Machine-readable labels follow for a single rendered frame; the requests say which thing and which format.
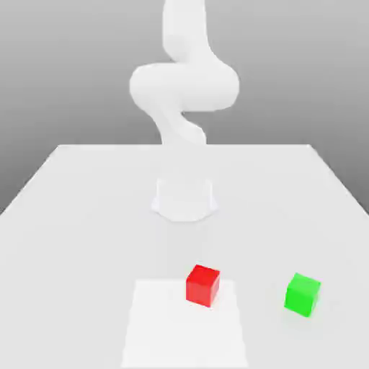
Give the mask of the small red cube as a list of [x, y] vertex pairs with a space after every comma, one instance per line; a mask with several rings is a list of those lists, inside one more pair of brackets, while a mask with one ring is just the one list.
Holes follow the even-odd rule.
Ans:
[[186, 279], [186, 300], [210, 308], [220, 285], [221, 273], [202, 265], [195, 265]]

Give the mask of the small green cube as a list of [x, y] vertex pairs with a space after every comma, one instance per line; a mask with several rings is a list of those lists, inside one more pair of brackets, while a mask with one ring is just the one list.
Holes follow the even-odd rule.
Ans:
[[287, 286], [284, 307], [304, 317], [310, 317], [316, 306], [320, 287], [320, 281], [295, 273]]

